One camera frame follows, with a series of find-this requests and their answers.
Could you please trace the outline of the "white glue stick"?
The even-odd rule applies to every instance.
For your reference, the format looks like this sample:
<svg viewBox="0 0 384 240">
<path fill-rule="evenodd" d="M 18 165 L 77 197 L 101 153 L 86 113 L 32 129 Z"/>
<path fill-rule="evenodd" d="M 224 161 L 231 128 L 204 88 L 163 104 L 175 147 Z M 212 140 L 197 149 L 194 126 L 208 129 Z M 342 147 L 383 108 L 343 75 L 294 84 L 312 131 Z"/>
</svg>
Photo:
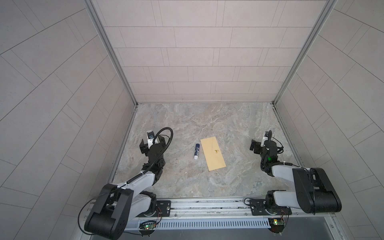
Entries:
<svg viewBox="0 0 384 240">
<path fill-rule="evenodd" d="M 197 160 L 199 158 L 199 152 L 200 152 L 200 144 L 196 144 L 195 153 L 194 153 L 194 159 L 195 160 Z"/>
</svg>

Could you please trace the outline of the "tan kraft envelope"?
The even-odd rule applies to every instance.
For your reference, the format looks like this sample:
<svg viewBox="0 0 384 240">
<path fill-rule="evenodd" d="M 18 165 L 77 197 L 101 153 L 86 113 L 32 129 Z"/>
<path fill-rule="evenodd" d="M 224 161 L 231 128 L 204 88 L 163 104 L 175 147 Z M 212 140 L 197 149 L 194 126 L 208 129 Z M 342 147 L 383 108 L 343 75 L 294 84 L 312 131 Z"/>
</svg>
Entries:
<svg viewBox="0 0 384 240">
<path fill-rule="evenodd" d="M 202 139 L 201 144 L 209 171 L 222 169 L 227 166 L 216 137 Z"/>
</svg>

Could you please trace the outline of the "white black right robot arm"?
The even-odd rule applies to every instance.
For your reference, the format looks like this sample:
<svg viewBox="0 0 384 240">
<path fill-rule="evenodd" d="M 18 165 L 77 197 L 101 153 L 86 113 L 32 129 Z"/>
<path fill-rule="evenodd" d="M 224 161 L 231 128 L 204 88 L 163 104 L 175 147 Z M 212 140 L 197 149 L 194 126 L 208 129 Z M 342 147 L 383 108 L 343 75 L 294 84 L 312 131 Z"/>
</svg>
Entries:
<svg viewBox="0 0 384 240">
<path fill-rule="evenodd" d="M 284 146 L 277 146 L 278 143 L 280 141 L 269 130 L 261 142 L 252 140 L 250 150 L 261 156 L 260 168 L 264 173 L 292 182 L 294 190 L 271 190 L 264 200 L 249 198 L 247 206 L 253 209 L 253 215 L 288 216 L 292 209 L 313 215 L 340 212 L 342 201 L 326 172 L 322 168 L 308 169 L 279 161 L 278 156 L 284 152 Z"/>
</svg>

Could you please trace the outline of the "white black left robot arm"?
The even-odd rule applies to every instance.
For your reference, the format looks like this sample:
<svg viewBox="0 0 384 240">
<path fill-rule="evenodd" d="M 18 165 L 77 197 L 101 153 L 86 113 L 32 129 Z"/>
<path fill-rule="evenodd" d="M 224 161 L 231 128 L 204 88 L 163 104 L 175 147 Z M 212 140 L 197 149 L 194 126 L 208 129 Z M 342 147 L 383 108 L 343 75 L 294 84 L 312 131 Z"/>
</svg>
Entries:
<svg viewBox="0 0 384 240">
<path fill-rule="evenodd" d="M 153 214 L 157 210 L 156 195 L 146 189 L 161 177 L 165 166 L 164 153 L 174 137 L 170 127 L 156 134 L 147 133 L 147 142 L 140 143 L 141 153 L 148 157 L 141 171 L 118 185 L 106 184 L 95 201 L 84 224 L 78 224 L 83 234 L 117 240 L 127 223 L 140 214 Z"/>
</svg>

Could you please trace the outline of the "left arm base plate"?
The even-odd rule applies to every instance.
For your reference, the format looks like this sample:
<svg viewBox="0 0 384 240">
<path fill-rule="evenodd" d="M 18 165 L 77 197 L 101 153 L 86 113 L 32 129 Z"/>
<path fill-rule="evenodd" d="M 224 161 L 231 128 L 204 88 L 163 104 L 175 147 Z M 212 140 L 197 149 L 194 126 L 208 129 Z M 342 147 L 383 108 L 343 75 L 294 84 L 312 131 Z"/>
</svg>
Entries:
<svg viewBox="0 0 384 240">
<path fill-rule="evenodd" d="M 156 206 L 151 205 L 150 209 L 138 215 L 140 218 L 169 217 L 171 211 L 171 201 L 157 201 Z"/>
</svg>

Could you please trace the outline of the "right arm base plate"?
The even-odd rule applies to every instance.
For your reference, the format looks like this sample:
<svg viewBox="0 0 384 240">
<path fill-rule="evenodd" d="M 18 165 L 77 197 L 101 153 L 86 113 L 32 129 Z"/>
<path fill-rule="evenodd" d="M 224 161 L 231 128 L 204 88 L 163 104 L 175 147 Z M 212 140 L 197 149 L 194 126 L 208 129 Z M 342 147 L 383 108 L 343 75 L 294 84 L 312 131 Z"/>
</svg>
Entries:
<svg viewBox="0 0 384 240">
<path fill-rule="evenodd" d="M 292 215 L 292 210 L 288 207 L 277 206 L 262 199 L 248 199 L 248 201 L 253 216 Z"/>
</svg>

